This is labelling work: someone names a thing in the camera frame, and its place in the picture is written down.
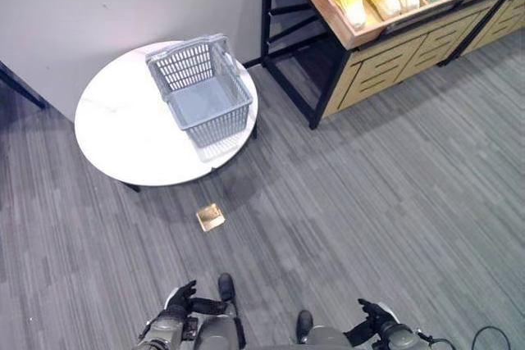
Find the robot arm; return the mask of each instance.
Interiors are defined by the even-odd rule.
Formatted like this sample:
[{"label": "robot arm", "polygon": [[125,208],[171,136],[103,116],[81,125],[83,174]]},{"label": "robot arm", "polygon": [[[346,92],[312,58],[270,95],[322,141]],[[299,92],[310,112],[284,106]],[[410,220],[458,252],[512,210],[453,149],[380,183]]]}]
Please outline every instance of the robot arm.
[{"label": "robot arm", "polygon": [[377,334],[380,340],[372,345],[374,350],[428,350],[430,348],[428,342],[413,333],[407,325],[400,324],[381,306],[365,299],[358,301],[368,316],[363,323],[345,332],[352,346],[359,346]]},{"label": "robot arm", "polygon": [[146,324],[133,350],[178,350],[184,340],[195,340],[199,320],[193,312],[204,315],[221,315],[224,302],[206,298],[193,298],[196,281],[174,290],[155,319]]}]

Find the wooden crate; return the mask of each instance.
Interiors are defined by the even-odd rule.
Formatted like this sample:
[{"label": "wooden crate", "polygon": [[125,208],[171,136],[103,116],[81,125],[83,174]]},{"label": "wooden crate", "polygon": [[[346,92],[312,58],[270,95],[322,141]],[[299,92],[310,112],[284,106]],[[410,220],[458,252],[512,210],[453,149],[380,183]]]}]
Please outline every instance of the wooden crate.
[{"label": "wooden crate", "polygon": [[336,37],[346,49],[359,47],[369,43],[381,34],[381,32],[394,25],[404,23],[417,23],[418,20],[428,18],[429,16],[442,12],[447,7],[452,7],[460,0],[441,0],[431,4],[423,2],[422,7],[417,10],[402,14],[395,18],[383,21],[375,12],[374,7],[364,0],[365,12],[368,16],[367,26],[363,30],[355,30],[346,19],[343,11],[333,2],[333,0],[310,0],[322,15],[323,19],[330,26]]}]

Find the basket handle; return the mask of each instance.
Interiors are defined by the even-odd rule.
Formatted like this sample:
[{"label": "basket handle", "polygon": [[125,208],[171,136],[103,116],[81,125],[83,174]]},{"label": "basket handle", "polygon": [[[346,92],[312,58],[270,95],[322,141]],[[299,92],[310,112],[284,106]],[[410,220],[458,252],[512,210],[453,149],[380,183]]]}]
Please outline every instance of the basket handle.
[{"label": "basket handle", "polygon": [[239,67],[237,66],[237,58],[235,57],[235,54],[233,53],[233,49],[231,48],[230,40],[222,33],[220,34],[213,34],[210,36],[203,36],[203,37],[197,37],[195,39],[191,39],[188,41],[184,41],[183,43],[177,43],[165,48],[161,48],[157,51],[150,52],[146,55],[146,62],[149,63],[151,61],[156,61],[158,59],[164,58],[172,49],[179,48],[181,46],[191,46],[196,43],[202,43],[206,41],[223,41],[226,47],[226,53],[230,56],[231,65],[234,68],[234,71],[237,75],[240,75]]},{"label": "basket handle", "polygon": [[235,57],[233,49],[231,48],[230,39],[227,38],[224,34],[214,34],[213,36],[210,36],[210,39],[224,41],[226,46],[226,53],[230,56],[231,65],[233,66],[235,73],[237,75],[240,75],[239,67],[237,67],[237,58]]}]

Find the table leg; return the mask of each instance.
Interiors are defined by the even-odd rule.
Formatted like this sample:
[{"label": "table leg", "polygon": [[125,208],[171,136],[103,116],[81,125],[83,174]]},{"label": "table leg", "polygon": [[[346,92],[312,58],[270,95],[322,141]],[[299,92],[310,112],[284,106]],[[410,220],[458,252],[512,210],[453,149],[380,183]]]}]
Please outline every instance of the table leg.
[{"label": "table leg", "polygon": [[124,186],[127,188],[130,188],[136,193],[140,193],[140,186],[137,186],[136,184],[127,184],[126,182],[121,182]]}]

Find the gray wall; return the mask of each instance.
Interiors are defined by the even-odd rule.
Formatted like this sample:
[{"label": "gray wall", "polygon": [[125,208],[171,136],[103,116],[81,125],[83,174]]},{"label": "gray wall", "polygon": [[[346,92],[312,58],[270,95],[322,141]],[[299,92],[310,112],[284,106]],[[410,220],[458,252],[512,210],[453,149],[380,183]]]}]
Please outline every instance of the gray wall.
[{"label": "gray wall", "polygon": [[0,0],[0,60],[74,118],[87,83],[147,43],[227,34],[236,56],[259,56],[261,0]]}]

